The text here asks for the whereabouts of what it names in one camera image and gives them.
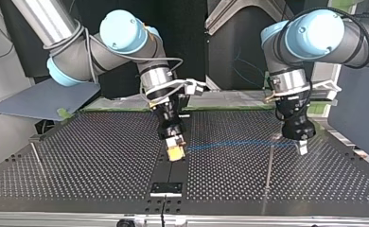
robotic arm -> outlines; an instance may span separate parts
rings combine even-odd
[[[299,142],[301,154],[316,133],[307,117],[312,83],[302,61],[369,67],[369,12],[357,17],[338,9],[310,9],[261,32],[277,118],[284,121],[282,134]]]
[[[73,86],[112,70],[128,61],[137,63],[141,75],[140,93],[159,120],[158,135],[167,143],[170,161],[185,156],[185,128],[178,110],[177,94],[199,95],[204,83],[194,79],[173,79],[181,59],[167,58],[158,31],[145,26],[125,10],[110,12],[99,33],[70,17],[60,0],[13,0],[28,23],[50,51],[47,67],[52,78]],[[179,61],[172,69],[167,61]]]

